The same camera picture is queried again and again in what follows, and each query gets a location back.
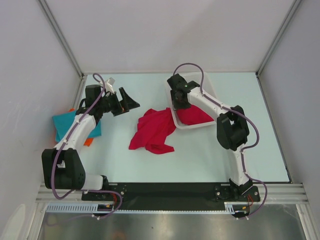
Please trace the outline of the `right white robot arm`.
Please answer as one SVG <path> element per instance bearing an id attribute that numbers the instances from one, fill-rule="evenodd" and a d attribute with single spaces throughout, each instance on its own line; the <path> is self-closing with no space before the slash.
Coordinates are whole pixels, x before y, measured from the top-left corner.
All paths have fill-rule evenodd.
<path id="1" fill-rule="evenodd" d="M 243 108 L 230 107 L 206 92 L 196 81 L 186 81 L 178 73 L 167 80 L 169 97 L 174 110 L 196 106 L 209 115 L 216 124 L 216 138 L 229 152 L 231 196 L 242 201 L 253 187 L 253 181 L 243 168 L 242 148 L 246 146 L 250 133 Z"/>

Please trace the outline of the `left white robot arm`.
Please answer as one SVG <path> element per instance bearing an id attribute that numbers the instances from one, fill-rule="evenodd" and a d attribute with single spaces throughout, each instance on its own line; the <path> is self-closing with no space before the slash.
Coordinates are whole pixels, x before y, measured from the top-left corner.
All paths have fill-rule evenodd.
<path id="1" fill-rule="evenodd" d="M 98 84 L 86 86 L 85 98 L 75 112 L 71 127 L 54 148 L 42 152 L 44 184 L 48 189 L 93 190 L 100 200 L 110 196 L 106 176 L 86 173 L 79 152 L 103 114 L 118 116 L 140 107 L 124 88 L 119 88 L 119 93 L 121 100 L 116 92 L 105 90 Z"/>

